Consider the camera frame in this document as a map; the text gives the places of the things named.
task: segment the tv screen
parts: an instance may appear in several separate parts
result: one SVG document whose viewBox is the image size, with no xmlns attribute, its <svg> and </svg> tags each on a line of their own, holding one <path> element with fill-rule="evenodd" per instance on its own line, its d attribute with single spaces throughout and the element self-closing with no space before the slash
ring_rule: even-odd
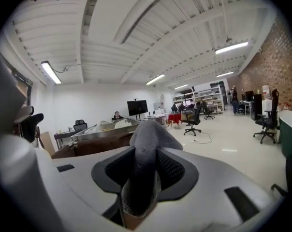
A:
<svg viewBox="0 0 292 232">
<path fill-rule="evenodd" d="M 146 101 L 127 101 L 129 115 L 138 115 L 148 112 Z"/>
</svg>

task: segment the ceiling light fixture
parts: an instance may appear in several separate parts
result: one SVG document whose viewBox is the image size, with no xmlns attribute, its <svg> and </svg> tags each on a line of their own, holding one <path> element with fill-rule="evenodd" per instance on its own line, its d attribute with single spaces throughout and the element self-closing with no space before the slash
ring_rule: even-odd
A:
<svg viewBox="0 0 292 232">
<path fill-rule="evenodd" d="M 155 79 L 152 79 L 151 81 L 149 81 L 148 83 L 146 83 L 146 85 L 152 84 L 153 82 L 157 81 L 158 79 L 164 77 L 164 74 L 161 74 L 160 76 L 157 76 Z"/>
<path fill-rule="evenodd" d="M 230 45 L 230 46 L 224 47 L 222 49 L 216 50 L 215 54 L 217 55 L 217 54 L 220 54 L 220 53 L 223 53 L 223 52 L 227 52 L 227 51 L 230 51 L 230 50 L 233 50 L 233 49 L 237 49 L 237 48 L 240 48 L 240 47 L 243 47 L 243 46 L 246 46 L 246 45 L 248 45 L 248 41 L 243 42 L 243 43 Z"/>
<path fill-rule="evenodd" d="M 234 72 L 228 72 L 228 73 L 225 73 L 225 74 L 218 75 L 218 76 L 216 76 L 216 77 L 221 77 L 221 76 L 229 75 L 229 74 L 232 74 L 232 73 L 234 73 Z"/>
<path fill-rule="evenodd" d="M 181 88 L 181 87 L 185 87 L 185 86 L 188 86 L 188 84 L 185 84 L 185 85 L 180 86 L 180 87 L 176 87 L 176 88 L 174 88 L 174 89 L 179 89 L 179 88 Z"/>
<path fill-rule="evenodd" d="M 50 63 L 48 61 L 41 62 L 41 66 L 46 71 L 46 73 L 50 76 L 50 78 L 53 79 L 53 81 L 56 84 L 60 84 L 61 83 L 60 79 L 57 77 L 54 69 L 51 67 L 51 65 L 50 65 Z"/>
</svg>

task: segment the red tablecloth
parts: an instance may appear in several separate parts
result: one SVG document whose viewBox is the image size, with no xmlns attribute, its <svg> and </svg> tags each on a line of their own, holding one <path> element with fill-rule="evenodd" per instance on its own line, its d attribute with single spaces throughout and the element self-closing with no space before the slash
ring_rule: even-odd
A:
<svg viewBox="0 0 292 232">
<path fill-rule="evenodd" d="M 169 121 L 174 121 L 176 124 L 179 124 L 181 120 L 181 114 L 169 114 Z"/>
</svg>

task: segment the person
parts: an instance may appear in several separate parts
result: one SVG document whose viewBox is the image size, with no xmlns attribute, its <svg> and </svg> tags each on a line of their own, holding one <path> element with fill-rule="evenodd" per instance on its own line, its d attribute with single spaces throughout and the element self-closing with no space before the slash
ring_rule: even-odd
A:
<svg viewBox="0 0 292 232">
<path fill-rule="evenodd" d="M 124 117 L 120 116 L 120 113 L 118 111 L 116 111 L 112 120 L 117 120 L 117 119 L 122 119 L 122 118 L 124 118 Z"/>
<path fill-rule="evenodd" d="M 177 113 L 178 112 L 178 108 L 176 107 L 175 104 L 171 107 L 171 109 L 172 109 L 173 113 Z"/>
<path fill-rule="evenodd" d="M 179 111 L 182 112 L 185 109 L 185 106 L 183 103 L 181 103 L 178 108 L 179 108 Z"/>
<path fill-rule="evenodd" d="M 234 115 L 239 114 L 236 86 L 233 86 L 232 90 L 229 92 L 229 95 L 231 96 Z"/>
</svg>

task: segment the floor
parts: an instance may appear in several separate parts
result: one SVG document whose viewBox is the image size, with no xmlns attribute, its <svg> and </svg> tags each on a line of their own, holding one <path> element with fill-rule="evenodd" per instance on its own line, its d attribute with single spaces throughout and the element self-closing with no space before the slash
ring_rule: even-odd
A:
<svg viewBox="0 0 292 232">
<path fill-rule="evenodd" d="M 263 144 L 260 144 L 261 136 L 254 138 L 253 134 L 260 132 L 262 127 L 256 125 L 249 115 L 234 115 L 229 106 L 223 114 L 216 114 L 213 120 L 200 119 L 201 123 L 196 128 L 202 133 L 196 132 L 196 136 L 192 132 L 183 135 L 189 128 L 185 123 L 180 124 L 180 128 L 176 124 L 167 128 L 183 145 L 184 151 L 228 163 L 274 197 L 278 195 L 270 191 L 272 184 L 277 183 L 287 189 L 286 159 L 281 153 L 281 144 L 273 144 L 270 138 L 264 138 Z M 203 132 L 210 135 L 212 142 Z"/>
</svg>

